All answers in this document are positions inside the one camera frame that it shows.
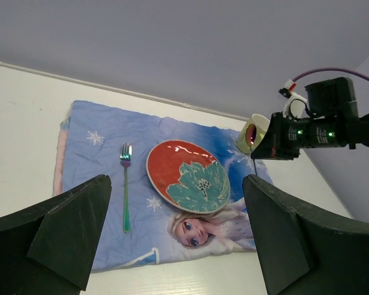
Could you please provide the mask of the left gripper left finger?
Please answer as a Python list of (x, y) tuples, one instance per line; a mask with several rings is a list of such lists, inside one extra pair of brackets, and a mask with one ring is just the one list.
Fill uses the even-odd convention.
[(111, 197), (98, 175), (0, 217), (0, 294), (79, 294), (87, 287)]

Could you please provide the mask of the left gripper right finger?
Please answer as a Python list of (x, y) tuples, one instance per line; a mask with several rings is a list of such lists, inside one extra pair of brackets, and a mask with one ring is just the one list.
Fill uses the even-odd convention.
[(369, 223), (256, 175), (246, 176), (242, 187), (268, 294), (369, 294)]

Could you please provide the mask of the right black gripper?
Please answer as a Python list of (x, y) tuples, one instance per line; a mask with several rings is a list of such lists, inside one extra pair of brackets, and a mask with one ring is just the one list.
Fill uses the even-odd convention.
[(357, 122), (354, 85), (338, 77), (305, 86), (307, 118), (289, 118), (282, 112), (271, 116), (260, 144), (251, 153), (257, 160), (293, 160), (302, 148), (340, 148), (347, 145), (346, 124)]

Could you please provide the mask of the white cup yellow handle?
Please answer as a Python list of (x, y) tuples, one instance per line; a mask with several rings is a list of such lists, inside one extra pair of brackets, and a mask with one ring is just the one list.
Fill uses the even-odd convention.
[(251, 154), (262, 142), (269, 124), (270, 120), (267, 117), (261, 114), (253, 114), (236, 139), (237, 148), (244, 154)]

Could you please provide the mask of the red and blue plate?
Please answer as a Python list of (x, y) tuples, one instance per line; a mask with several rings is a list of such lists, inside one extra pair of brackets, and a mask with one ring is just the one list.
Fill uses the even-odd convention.
[(214, 155), (194, 143), (168, 140), (157, 144), (147, 156), (146, 172), (164, 200), (189, 213), (215, 213), (230, 199), (226, 170)]

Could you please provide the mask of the blue princess print cloth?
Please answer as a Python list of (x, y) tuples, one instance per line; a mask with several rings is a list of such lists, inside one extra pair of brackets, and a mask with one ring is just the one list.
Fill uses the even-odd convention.
[[(270, 180), (265, 164), (236, 146), (238, 132), (169, 117), (126, 111), (88, 101), (73, 102), (61, 123), (55, 194), (104, 174), (111, 179), (111, 200), (93, 262), (93, 271), (188, 261), (211, 255), (254, 251), (242, 181), (247, 175)], [(197, 214), (164, 200), (151, 184), (146, 160), (151, 149), (168, 140), (194, 143), (214, 155), (231, 186), (219, 211)], [(122, 145), (132, 145), (129, 177), (130, 232), (123, 231), (124, 169)]]

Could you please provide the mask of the iridescent fork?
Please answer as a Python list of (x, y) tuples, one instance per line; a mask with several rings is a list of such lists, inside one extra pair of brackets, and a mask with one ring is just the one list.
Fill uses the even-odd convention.
[(131, 166), (132, 145), (124, 143), (120, 154), (120, 164), (124, 169), (124, 207), (123, 207), (123, 231), (130, 232), (130, 216), (129, 216), (129, 177), (128, 168)]

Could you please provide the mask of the iridescent spoon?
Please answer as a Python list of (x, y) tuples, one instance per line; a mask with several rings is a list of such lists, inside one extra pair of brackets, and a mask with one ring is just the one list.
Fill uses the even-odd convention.
[(250, 152), (253, 151), (253, 147), (255, 146), (256, 134), (257, 134), (256, 125), (250, 124), (245, 132), (245, 140), (250, 149)]

